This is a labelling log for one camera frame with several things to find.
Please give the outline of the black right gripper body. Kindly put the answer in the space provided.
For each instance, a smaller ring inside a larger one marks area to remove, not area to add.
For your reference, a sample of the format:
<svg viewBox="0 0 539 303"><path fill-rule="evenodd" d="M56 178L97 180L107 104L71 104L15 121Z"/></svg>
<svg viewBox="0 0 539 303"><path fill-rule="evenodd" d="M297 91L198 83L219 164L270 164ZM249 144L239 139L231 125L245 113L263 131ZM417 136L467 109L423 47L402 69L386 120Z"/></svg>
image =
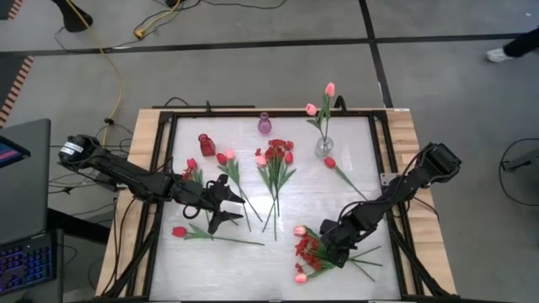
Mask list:
<svg viewBox="0 0 539 303"><path fill-rule="evenodd" d="M356 249L358 229L345 220L338 223L330 219L323 220L320 226L321 241L328 251Z"/></svg>

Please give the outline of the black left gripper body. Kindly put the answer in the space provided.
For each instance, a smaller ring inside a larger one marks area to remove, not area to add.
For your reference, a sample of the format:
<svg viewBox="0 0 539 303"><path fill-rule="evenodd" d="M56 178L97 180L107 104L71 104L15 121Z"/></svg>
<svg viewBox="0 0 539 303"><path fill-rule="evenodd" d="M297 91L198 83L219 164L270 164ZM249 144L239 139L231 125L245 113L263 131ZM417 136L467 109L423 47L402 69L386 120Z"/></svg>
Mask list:
<svg viewBox="0 0 539 303"><path fill-rule="evenodd" d="M184 185L184 192L184 202L189 206L204 210L220 209L220 205L200 183L186 183Z"/></svg>

